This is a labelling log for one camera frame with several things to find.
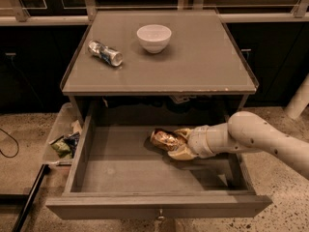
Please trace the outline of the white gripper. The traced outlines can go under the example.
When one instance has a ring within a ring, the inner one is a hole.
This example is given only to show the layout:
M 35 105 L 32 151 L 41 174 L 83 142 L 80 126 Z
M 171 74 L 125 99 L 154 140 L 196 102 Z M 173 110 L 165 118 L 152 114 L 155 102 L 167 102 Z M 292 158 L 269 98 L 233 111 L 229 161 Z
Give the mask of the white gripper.
M 182 128 L 175 130 L 175 134 L 182 137 L 186 144 L 178 147 L 171 147 L 168 156 L 174 160 L 193 160 L 196 157 L 201 159 L 211 158 L 215 153 L 210 149 L 207 142 L 208 126 L 201 126 L 195 129 Z

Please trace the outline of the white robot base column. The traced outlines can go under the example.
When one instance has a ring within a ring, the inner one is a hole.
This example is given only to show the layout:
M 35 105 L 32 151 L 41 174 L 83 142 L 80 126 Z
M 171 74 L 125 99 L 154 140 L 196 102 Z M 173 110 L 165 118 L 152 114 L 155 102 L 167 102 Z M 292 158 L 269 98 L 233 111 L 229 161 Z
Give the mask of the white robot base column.
M 292 119 L 296 119 L 309 104 L 309 73 L 301 83 L 294 96 L 285 108 L 285 113 Z

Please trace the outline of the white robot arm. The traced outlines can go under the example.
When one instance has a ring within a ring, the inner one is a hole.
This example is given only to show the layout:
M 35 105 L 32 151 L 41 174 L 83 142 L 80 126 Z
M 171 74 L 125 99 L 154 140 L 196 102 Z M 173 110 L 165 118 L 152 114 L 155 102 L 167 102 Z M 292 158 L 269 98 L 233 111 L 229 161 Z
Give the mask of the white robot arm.
M 187 142 L 168 155 L 174 160 L 193 160 L 255 150 L 277 157 L 309 179 L 309 144 L 277 130 L 258 115 L 247 111 L 235 113 L 227 123 L 190 130 Z

